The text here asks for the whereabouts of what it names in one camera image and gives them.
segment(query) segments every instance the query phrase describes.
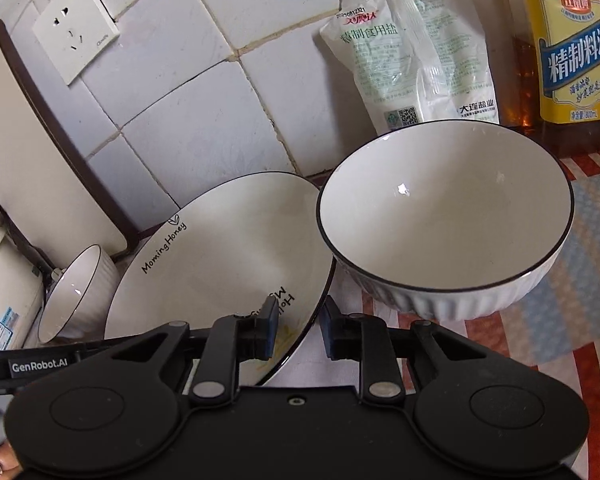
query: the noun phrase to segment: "white ceramic bowl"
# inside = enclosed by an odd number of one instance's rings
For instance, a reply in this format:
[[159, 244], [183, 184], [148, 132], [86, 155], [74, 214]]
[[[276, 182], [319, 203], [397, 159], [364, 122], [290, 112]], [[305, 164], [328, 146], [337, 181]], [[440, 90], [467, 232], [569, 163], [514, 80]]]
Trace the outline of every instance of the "white ceramic bowl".
[[56, 336], [74, 340], [102, 337], [119, 282], [120, 274], [109, 255], [99, 245], [86, 248], [46, 302], [38, 327], [40, 342], [48, 343]]
[[437, 319], [487, 316], [548, 272], [573, 190], [541, 146], [497, 124], [437, 121], [371, 141], [320, 192], [318, 227], [373, 297]]

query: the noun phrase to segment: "plate rim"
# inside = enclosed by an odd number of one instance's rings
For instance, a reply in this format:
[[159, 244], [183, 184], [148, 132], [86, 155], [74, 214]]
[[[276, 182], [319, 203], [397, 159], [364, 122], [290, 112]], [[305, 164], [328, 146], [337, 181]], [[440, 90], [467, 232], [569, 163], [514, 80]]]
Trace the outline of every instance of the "plate rim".
[[[241, 178], [246, 178], [249, 176], [253, 176], [253, 175], [260, 175], [260, 174], [286, 174], [295, 178], [299, 178], [301, 180], [306, 181], [307, 183], [311, 184], [311, 186], [313, 186], [315, 189], [318, 190], [318, 196], [316, 198], [316, 203], [318, 203], [318, 200], [320, 199], [320, 194], [321, 194], [321, 188], [319, 186], [316, 186], [316, 184], [314, 184], [311, 180], [309, 180], [307, 177], [302, 176], [302, 175], [298, 175], [296, 173], [291, 173], [289, 171], [255, 171], [254, 173], [249, 173], [246, 175], [241, 175], [241, 176], [236, 176], [234, 178], [232, 178], [231, 180], [227, 180], [226, 182], [222, 182], [220, 184], [218, 184], [217, 186], [213, 186], [211, 189], [205, 191], [204, 193], [202, 193], [201, 195], [195, 197], [193, 200], [191, 200], [189, 203], [185, 204], [183, 207], [181, 207], [178, 211], [176, 211], [173, 215], [170, 216], [170, 219], [173, 218], [175, 215], [179, 214], [184, 208], [186, 208], [187, 206], [189, 206], [189, 204], [195, 202], [196, 200], [198, 200], [199, 198], [205, 196], [207, 193], [211, 193], [213, 190], [216, 190], [219, 187], [225, 186], [226, 184], [230, 184], [231, 182], [233, 182], [234, 180], [239, 180]], [[313, 218], [316, 220], [317, 223], [317, 218], [315, 217], [315, 214], [312, 215]], [[160, 231], [160, 229], [167, 223], [167, 221], [164, 221], [164, 223], [162, 225], [160, 225], [160, 227], [158, 229], [156, 229], [155, 233], [153, 233], [149, 239], [145, 242], [145, 244], [142, 246], [142, 248], [138, 251], [138, 253], [136, 253], [134, 255], [134, 259], [131, 261], [131, 264], [129, 264], [129, 267], [127, 267], [126, 271], [125, 271], [125, 276], [126, 273], [129, 271], [131, 265], [133, 264], [133, 262], [135, 261], [135, 259], [138, 257], [138, 254], [141, 253], [142, 249], [144, 249], [145, 245], [147, 245], [151, 239], [158, 234], [158, 232]], [[320, 233], [320, 237], [322, 237], [322, 232], [319, 228], [318, 225], [318, 232]], [[331, 288], [331, 283], [333, 283], [333, 276], [335, 274], [335, 270], [336, 270], [336, 258], [333, 255], [333, 251], [331, 250], [331, 248], [329, 247], [329, 245], [327, 244], [327, 248], [328, 250], [330, 250], [331, 252], [331, 267], [329, 269], [329, 273], [327, 275], [327, 279], [324, 283], [324, 288], [322, 289], [322, 293], [320, 294], [320, 298], [318, 299], [317, 304], [315, 305], [311, 316], [309, 317], [309, 320], [307, 321], [307, 323], [305, 324], [304, 328], [300, 331], [298, 337], [296, 338], [296, 340], [293, 342], [293, 344], [289, 347], [289, 349], [282, 355], [282, 357], [280, 358], [280, 361], [277, 362], [272, 368], [271, 370], [269, 370], [261, 379], [259, 379], [256, 382], [256, 386], [262, 386], [265, 382], [267, 382], [270, 378], [273, 377], [273, 375], [275, 373], [277, 373], [277, 371], [280, 370], [280, 368], [283, 367], [283, 365], [285, 365], [285, 363], [289, 360], [289, 358], [294, 354], [294, 352], [298, 349], [298, 347], [300, 346], [300, 344], [302, 343], [302, 341], [304, 341], [304, 338], [306, 337], [306, 335], [308, 334], [309, 330], [311, 329], [311, 327], [314, 325], [315, 319], [318, 316], [318, 313], [322, 307], [322, 304], [324, 303], [324, 300], [326, 299], [329, 290]], [[125, 276], [122, 276], [122, 278], [120, 279], [120, 284], [118, 285], [118, 288], [120, 288], [120, 285], [122, 284], [122, 281], [125, 279]], [[111, 304], [113, 305], [113, 301], [116, 299], [115, 295], [113, 297], [113, 299], [111, 300]]]

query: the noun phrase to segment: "rice cooker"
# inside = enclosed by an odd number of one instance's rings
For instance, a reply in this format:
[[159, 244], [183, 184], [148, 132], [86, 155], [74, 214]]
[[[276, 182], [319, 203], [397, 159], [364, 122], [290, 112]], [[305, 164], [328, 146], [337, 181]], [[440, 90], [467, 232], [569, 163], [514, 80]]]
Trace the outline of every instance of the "rice cooker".
[[43, 298], [42, 273], [0, 227], [0, 350], [22, 347]]

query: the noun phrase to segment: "amber liquid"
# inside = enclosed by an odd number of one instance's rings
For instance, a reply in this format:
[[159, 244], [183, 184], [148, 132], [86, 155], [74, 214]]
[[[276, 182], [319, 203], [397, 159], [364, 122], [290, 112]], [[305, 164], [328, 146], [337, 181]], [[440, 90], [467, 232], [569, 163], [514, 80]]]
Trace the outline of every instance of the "amber liquid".
[[536, 48], [519, 38], [514, 38], [514, 46], [520, 72], [520, 124], [525, 135], [558, 157], [600, 150], [600, 119], [557, 124], [542, 118]]

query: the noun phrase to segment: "power socket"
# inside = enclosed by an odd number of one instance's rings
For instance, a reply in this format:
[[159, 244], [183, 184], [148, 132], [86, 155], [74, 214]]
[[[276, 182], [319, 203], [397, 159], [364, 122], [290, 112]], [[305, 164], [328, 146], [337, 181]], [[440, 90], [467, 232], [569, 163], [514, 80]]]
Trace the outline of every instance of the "power socket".
[[51, 0], [33, 33], [67, 85], [120, 35], [100, 0]]

